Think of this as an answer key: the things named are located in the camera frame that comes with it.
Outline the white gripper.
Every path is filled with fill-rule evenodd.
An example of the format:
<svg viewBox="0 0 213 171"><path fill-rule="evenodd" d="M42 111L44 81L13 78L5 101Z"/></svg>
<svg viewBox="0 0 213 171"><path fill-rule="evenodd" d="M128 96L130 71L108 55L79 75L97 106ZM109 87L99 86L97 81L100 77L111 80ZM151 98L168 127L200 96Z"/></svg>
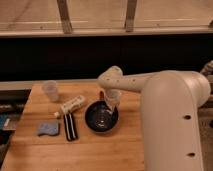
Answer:
<svg viewBox="0 0 213 171"><path fill-rule="evenodd" d="M115 106L120 103L121 92L116 89L109 89L105 91L105 101L111 113L114 112Z"/></svg>

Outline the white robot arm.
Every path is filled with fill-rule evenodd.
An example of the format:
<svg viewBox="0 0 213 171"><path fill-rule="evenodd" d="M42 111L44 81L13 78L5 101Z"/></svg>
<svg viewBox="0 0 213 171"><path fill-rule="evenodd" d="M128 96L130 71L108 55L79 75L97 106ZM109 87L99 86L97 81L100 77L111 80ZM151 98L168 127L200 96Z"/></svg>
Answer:
<svg viewBox="0 0 213 171"><path fill-rule="evenodd" d="M114 90L141 94L145 171L204 171L198 108L211 93L205 76L175 70L124 75L112 66L98 84L108 100Z"/></svg>

